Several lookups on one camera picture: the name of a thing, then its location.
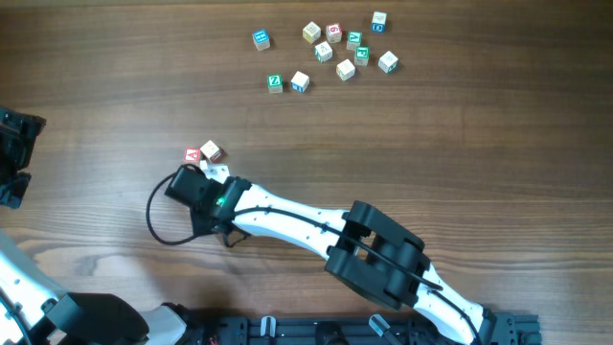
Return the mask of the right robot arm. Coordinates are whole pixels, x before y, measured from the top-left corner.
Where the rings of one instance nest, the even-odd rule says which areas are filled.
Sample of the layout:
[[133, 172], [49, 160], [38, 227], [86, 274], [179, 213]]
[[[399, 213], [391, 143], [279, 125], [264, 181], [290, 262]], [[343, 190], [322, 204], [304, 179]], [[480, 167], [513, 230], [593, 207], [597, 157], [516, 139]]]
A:
[[371, 204], [315, 208], [244, 178], [215, 180], [194, 165], [180, 167], [162, 184], [166, 196], [189, 208], [196, 237], [237, 231], [289, 242], [323, 258], [326, 272], [355, 293], [391, 310], [410, 307], [451, 341], [492, 339], [495, 316], [448, 285], [423, 241]]

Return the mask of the red letter A block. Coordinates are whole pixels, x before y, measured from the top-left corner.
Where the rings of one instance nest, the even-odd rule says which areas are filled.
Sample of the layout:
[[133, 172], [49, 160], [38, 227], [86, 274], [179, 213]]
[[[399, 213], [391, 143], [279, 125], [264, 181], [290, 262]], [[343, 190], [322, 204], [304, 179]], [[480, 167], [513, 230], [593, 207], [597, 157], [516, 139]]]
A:
[[186, 163], [197, 163], [201, 160], [201, 151], [198, 148], [187, 148], [184, 153]]

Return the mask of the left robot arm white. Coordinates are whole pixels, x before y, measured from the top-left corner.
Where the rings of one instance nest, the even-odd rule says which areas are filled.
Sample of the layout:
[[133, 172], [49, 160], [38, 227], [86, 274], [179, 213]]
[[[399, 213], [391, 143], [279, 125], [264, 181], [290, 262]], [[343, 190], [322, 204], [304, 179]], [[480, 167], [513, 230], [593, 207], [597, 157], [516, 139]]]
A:
[[[20, 207], [32, 176], [29, 166], [46, 120], [1, 109], [1, 204]], [[103, 293], [70, 292], [1, 233], [1, 343], [47, 344], [56, 331], [62, 344], [199, 344], [200, 330], [178, 307], [138, 312]]]

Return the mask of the wooden block red picture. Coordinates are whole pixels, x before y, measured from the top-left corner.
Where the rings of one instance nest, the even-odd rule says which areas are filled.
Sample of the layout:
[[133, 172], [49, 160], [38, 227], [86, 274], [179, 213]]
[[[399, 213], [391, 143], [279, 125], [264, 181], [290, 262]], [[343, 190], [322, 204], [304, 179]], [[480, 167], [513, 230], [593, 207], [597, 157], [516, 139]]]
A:
[[200, 147], [202, 155], [210, 162], [217, 164], [226, 155], [225, 150], [219, 147], [214, 141], [209, 140]]

